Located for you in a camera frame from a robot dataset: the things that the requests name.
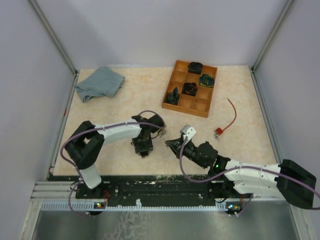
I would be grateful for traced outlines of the black cable lock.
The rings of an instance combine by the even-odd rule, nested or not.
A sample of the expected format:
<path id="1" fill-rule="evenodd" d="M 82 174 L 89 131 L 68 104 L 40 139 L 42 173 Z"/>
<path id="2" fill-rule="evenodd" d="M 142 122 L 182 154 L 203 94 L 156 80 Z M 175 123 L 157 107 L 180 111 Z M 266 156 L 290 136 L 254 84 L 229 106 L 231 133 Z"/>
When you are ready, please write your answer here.
<path id="1" fill-rule="evenodd" d="M 144 150 L 144 151 L 141 151 L 140 152 L 140 156 L 142 157 L 142 158 L 146 158 L 146 157 L 148 157 L 149 156 L 149 150 Z"/>

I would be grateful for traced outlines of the red cable lock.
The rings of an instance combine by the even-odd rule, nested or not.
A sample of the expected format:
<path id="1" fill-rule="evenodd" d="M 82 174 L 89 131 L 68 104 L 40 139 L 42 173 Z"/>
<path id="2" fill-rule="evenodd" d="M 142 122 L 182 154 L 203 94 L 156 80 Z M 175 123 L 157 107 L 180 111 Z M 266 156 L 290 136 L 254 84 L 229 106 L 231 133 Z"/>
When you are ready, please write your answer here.
<path id="1" fill-rule="evenodd" d="M 224 119 L 223 125 L 219 125 L 214 130 L 214 137 L 218 138 L 221 136 L 227 129 L 229 129 L 236 121 L 238 117 L 237 108 L 234 105 L 233 101 L 230 98 L 227 98 L 227 101 L 229 103 L 229 112 L 227 113 L 227 116 Z"/>

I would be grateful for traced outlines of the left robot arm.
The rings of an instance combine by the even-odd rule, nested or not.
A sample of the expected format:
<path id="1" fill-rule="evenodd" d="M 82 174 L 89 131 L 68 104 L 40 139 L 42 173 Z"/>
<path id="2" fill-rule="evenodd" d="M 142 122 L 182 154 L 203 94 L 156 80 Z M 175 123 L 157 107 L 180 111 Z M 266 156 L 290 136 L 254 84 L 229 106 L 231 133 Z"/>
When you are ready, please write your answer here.
<path id="1" fill-rule="evenodd" d="M 87 194 L 97 199 L 104 192 L 102 178 L 95 165 L 101 148 L 120 140 L 131 139 L 135 153 L 145 158 L 154 149 L 151 134 L 165 127 L 165 121 L 158 114 L 150 118 L 139 114 L 115 124 L 94 125 L 90 121 L 84 121 L 62 145 L 60 156 L 75 167 L 86 184 Z"/>

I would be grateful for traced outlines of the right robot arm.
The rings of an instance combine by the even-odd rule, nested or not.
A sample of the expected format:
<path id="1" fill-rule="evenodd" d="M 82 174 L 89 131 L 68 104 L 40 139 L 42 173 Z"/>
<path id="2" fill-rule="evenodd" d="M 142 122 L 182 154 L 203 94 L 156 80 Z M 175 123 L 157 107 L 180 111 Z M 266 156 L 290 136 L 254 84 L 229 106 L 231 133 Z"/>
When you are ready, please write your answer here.
<path id="1" fill-rule="evenodd" d="M 183 157 L 198 166 L 208 168 L 208 177 L 194 179 L 181 170 L 182 175 L 194 183 L 207 183 L 214 180 L 226 182 L 223 192 L 229 198 L 238 194 L 267 195 L 285 199 L 289 204 L 305 209 L 316 210 L 314 197 L 317 178 L 309 171 L 290 159 L 280 164 L 246 164 L 224 157 L 206 141 L 195 146 L 186 137 L 165 141 L 165 145 L 175 154 L 179 165 L 183 166 Z"/>

